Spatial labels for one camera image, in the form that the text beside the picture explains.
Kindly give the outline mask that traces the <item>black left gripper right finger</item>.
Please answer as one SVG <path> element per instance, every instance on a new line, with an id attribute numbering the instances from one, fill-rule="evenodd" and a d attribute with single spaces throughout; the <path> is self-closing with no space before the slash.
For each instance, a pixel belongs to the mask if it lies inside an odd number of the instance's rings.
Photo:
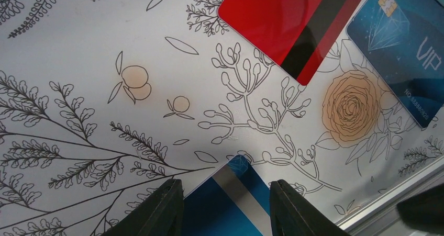
<path id="1" fill-rule="evenodd" d="M 273 235 L 349 236 L 283 179 L 270 185 L 270 219 Z"/>

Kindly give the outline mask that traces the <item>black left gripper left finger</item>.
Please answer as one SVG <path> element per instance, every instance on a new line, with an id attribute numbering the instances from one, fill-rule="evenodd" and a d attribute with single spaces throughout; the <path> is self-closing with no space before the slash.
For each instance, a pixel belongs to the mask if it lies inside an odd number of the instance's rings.
<path id="1" fill-rule="evenodd" d="M 104 235 L 181 235 L 183 214 L 182 181 L 169 179 Z"/>

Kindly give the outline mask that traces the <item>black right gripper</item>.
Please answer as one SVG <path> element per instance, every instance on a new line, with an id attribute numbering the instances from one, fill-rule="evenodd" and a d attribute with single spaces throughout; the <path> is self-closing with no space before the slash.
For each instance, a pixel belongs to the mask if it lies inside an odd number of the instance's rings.
<path id="1" fill-rule="evenodd" d="M 443 234 L 443 184 L 401 201 L 396 210 L 407 227 Z"/>

